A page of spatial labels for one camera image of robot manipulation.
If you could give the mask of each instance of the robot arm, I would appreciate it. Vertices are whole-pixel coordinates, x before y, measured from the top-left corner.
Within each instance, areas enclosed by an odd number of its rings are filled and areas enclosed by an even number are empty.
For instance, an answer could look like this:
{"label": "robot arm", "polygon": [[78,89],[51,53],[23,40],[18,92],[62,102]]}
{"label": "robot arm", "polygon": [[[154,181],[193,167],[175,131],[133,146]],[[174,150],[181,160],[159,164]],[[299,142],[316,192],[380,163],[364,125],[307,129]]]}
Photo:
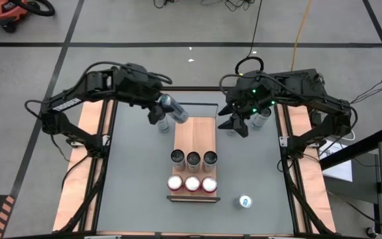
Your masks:
{"label": "robot arm", "polygon": [[275,103],[308,106],[327,113],[319,126],[301,136],[292,135],[287,139],[287,153],[291,157],[300,158],[308,145],[330,135],[346,135],[352,128],[350,118],[353,109],[350,103],[327,95],[315,69],[270,75],[260,70],[251,71],[241,76],[225,96],[227,106],[219,112],[219,116],[232,115],[218,128],[234,129],[242,137],[248,136],[244,120],[252,114],[260,114]]}
{"label": "robot arm", "polygon": [[[88,72],[97,64],[114,64],[119,67]],[[148,108],[149,121],[156,124],[165,113],[172,111],[159,103],[159,98],[163,96],[160,92],[162,82],[171,84],[172,80],[162,74],[147,72],[138,64],[95,63],[86,69],[75,86],[41,102],[38,118],[42,121],[42,130],[50,135],[61,133],[83,144],[90,156],[104,157],[107,148],[103,146],[102,138],[70,123],[63,111],[85,101],[118,100],[130,106]]]}

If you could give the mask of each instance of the gray floor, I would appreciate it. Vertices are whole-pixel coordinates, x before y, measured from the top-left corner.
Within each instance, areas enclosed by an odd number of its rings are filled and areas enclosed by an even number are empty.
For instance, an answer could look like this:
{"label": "gray floor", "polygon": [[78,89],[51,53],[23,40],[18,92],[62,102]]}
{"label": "gray floor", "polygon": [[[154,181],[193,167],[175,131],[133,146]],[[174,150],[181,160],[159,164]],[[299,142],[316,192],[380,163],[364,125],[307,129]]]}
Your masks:
{"label": "gray floor", "polygon": [[[258,1],[248,11],[230,12],[223,3],[203,7],[199,0],[169,3],[155,9],[150,0],[51,0],[54,17],[30,15],[15,34],[0,28],[0,42],[64,42],[74,11],[84,1],[71,42],[251,42]],[[264,0],[256,42],[294,42],[308,0]],[[382,28],[382,0],[370,0]],[[314,0],[301,42],[381,43],[362,0]],[[52,77],[61,46],[0,47],[0,194],[9,194],[35,123],[23,108],[27,99],[42,99]],[[292,48],[254,48],[265,71],[287,71]],[[176,86],[217,86],[232,73],[248,47],[104,48],[70,47],[54,93],[72,86],[82,70],[98,60],[135,62],[167,74]],[[254,62],[241,71],[252,70]],[[299,48],[294,69],[316,68],[326,79],[328,93],[354,99],[382,79],[382,48]],[[225,82],[232,85],[233,80]],[[382,93],[356,104],[356,141],[382,129]],[[69,110],[77,123],[80,108]],[[70,149],[56,137],[67,156]],[[67,162],[41,133],[5,236],[50,233],[60,198]],[[372,214],[372,206],[352,200]],[[330,198],[338,232],[363,236],[372,223],[342,202]]]}

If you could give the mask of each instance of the gray tabletop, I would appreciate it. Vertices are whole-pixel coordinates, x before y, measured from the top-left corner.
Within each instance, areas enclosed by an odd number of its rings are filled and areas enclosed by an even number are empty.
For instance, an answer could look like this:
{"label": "gray tabletop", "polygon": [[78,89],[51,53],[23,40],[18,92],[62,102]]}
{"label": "gray tabletop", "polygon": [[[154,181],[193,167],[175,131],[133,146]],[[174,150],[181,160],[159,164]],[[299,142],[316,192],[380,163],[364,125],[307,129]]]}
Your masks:
{"label": "gray tabletop", "polygon": [[[217,103],[220,92],[170,92],[178,102]],[[190,116],[213,117],[215,106],[184,106]],[[216,125],[227,119],[217,117]],[[147,111],[120,104],[98,231],[183,232],[217,234],[292,234],[292,220],[280,159],[274,113],[245,139],[216,130],[217,203],[170,202],[166,180],[172,173],[174,122],[162,134],[150,125]],[[233,200],[248,194],[253,205],[236,209]]]}

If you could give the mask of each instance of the orange vacuum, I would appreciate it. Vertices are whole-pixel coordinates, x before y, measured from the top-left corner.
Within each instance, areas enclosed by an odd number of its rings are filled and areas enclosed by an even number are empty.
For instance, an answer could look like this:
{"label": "orange vacuum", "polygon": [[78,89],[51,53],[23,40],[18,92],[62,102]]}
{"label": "orange vacuum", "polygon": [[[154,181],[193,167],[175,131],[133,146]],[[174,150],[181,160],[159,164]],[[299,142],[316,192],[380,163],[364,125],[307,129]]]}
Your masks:
{"label": "orange vacuum", "polygon": [[16,24],[24,19],[28,12],[40,16],[53,16],[54,7],[47,0],[36,0],[45,5],[48,10],[40,10],[40,5],[34,1],[27,0],[0,0],[0,25],[4,31],[13,33],[16,31]]}

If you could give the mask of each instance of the soda can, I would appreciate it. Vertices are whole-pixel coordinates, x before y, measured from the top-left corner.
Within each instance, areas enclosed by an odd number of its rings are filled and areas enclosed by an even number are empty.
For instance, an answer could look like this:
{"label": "soda can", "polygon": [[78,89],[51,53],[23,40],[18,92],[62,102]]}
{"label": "soda can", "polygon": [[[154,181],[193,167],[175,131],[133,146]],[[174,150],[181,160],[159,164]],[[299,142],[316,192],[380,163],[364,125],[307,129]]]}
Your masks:
{"label": "soda can", "polygon": [[253,204],[253,199],[248,195],[241,195],[234,200],[237,209],[249,208]]}
{"label": "soda can", "polygon": [[218,182],[213,177],[205,177],[202,181],[202,189],[206,194],[212,194],[218,188]]}
{"label": "soda can", "polygon": [[262,110],[260,114],[255,114],[253,121],[251,122],[253,129],[261,129],[265,122],[269,119],[269,116],[271,116],[271,113],[271,109],[266,108]]}
{"label": "soda can", "polygon": [[218,156],[213,151],[207,151],[203,156],[203,170],[206,173],[210,173],[216,166],[216,162],[218,161]]}
{"label": "soda can", "polygon": [[159,102],[164,109],[171,111],[167,114],[177,123],[185,123],[188,120],[188,112],[172,96],[163,94],[159,98]]}
{"label": "soda can", "polygon": [[186,156],[188,172],[197,173],[200,170],[200,155],[197,152],[191,152]]}
{"label": "soda can", "polygon": [[182,188],[183,182],[179,175],[171,175],[167,179],[167,187],[172,191],[178,191]]}
{"label": "soda can", "polygon": [[189,176],[185,179],[185,188],[191,193],[194,193],[200,189],[200,186],[200,180],[196,176]]}
{"label": "soda can", "polygon": [[169,131],[169,124],[167,122],[166,115],[163,115],[163,118],[158,120],[157,128],[159,129],[160,133],[167,133]]}
{"label": "soda can", "polygon": [[170,158],[173,161],[173,167],[178,171],[185,170],[185,154],[180,149],[175,149],[170,154]]}

